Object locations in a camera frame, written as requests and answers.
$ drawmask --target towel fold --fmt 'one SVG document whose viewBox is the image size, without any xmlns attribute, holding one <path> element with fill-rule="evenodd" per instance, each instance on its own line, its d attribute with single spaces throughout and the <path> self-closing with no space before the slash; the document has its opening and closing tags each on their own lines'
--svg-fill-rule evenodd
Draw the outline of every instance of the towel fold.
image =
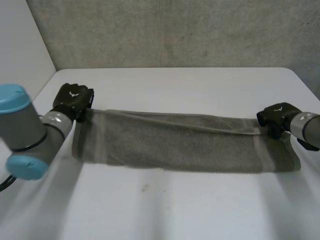
<svg viewBox="0 0 320 240">
<path fill-rule="evenodd" d="M 301 168 L 290 134 L 267 136 L 256 119 L 88 109 L 72 154 L 84 162 L 176 171 L 261 173 Z"/>
</svg>

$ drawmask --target table surface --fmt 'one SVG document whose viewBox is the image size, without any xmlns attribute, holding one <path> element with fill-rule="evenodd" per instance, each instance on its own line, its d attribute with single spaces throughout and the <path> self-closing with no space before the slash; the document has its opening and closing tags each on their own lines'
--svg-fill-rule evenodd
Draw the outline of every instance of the table surface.
<svg viewBox="0 0 320 240">
<path fill-rule="evenodd" d="M 94 89 L 95 109 L 255 118 L 289 102 L 320 113 L 320 102 L 286 68 L 118 68 L 57 72 L 37 96 L 51 109 L 64 83 Z M 320 155 L 292 145 L 301 171 L 189 173 L 81 164 L 70 133 L 42 180 L 0 193 L 2 240 L 290 239 L 320 236 Z M 0 176 L 9 150 L 0 145 Z"/>
</svg>

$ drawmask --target gray towel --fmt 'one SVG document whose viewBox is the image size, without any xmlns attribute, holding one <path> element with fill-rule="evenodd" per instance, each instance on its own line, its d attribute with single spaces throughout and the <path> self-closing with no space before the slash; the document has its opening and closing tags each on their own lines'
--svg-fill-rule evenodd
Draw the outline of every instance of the gray towel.
<svg viewBox="0 0 320 240">
<path fill-rule="evenodd" d="M 84 162 L 192 172 L 300 170 L 290 134 L 267 136 L 256 119 L 88 109 L 72 154 Z"/>
</svg>

